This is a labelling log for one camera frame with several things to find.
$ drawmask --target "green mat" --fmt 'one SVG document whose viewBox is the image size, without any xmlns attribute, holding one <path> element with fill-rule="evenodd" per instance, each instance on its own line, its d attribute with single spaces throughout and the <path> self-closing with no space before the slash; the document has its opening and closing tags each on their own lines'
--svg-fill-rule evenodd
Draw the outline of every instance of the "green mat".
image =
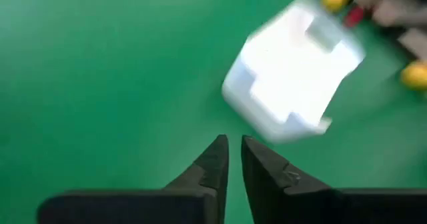
<svg viewBox="0 0 427 224">
<path fill-rule="evenodd" d="M 230 140 L 227 223 L 251 223 L 240 137 L 222 99 L 245 38 L 291 0 L 0 0 L 0 223 L 34 223 L 79 188 L 158 188 Z M 370 23 L 326 135 L 274 147 L 336 187 L 427 186 L 427 110 L 403 51 Z"/>
</svg>

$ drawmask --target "green surface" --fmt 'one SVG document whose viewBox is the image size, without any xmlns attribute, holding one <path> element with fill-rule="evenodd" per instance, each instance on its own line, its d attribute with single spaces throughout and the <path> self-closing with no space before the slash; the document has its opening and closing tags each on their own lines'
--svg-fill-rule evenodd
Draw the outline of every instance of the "green surface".
<svg viewBox="0 0 427 224">
<path fill-rule="evenodd" d="M 219 133 L 230 139 L 227 223 L 251 223 L 240 136 L 220 87 L 246 36 L 291 0 L 0 0 L 0 223 L 46 197 L 158 188 Z M 328 133 L 274 147 L 336 187 L 427 186 L 427 110 L 397 78 L 403 52 L 369 23 Z"/>
</svg>

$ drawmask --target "red object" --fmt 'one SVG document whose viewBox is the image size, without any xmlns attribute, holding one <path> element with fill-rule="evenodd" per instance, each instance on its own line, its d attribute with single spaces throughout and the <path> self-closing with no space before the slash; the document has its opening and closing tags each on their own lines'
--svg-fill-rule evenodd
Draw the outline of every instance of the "red object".
<svg viewBox="0 0 427 224">
<path fill-rule="evenodd" d="M 359 6 L 354 7 L 344 19 L 346 27 L 354 27 L 363 20 L 365 10 Z"/>
</svg>

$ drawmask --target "green background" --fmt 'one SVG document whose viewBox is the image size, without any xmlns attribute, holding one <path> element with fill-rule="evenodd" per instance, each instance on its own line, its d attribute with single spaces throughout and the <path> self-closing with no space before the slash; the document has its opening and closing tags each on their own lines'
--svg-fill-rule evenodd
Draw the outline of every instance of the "green background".
<svg viewBox="0 0 427 224">
<path fill-rule="evenodd" d="M 227 223 L 251 223 L 220 87 L 245 38 L 291 0 L 0 0 L 0 223 L 78 188 L 158 188 L 230 140 Z M 370 23 L 323 136 L 273 147 L 335 187 L 425 187 L 427 110 Z"/>
</svg>

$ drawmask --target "black object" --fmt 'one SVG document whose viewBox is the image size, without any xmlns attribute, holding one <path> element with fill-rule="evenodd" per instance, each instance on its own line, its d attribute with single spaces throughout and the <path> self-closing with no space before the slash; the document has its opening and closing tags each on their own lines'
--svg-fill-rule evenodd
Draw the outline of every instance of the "black object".
<svg viewBox="0 0 427 224">
<path fill-rule="evenodd" d="M 77 191 L 46 200 L 40 224 L 223 223 L 228 140 L 216 140 L 175 180 L 153 191 Z"/>
<path fill-rule="evenodd" d="M 426 189 L 333 189 L 245 136 L 242 162 L 255 224 L 427 223 Z"/>
<path fill-rule="evenodd" d="M 242 138 L 255 224 L 427 223 L 427 189 L 334 189 L 252 137 Z M 154 191 L 78 191 L 48 199 L 40 224 L 224 222 L 228 141 L 217 139 L 179 177 Z"/>
</svg>

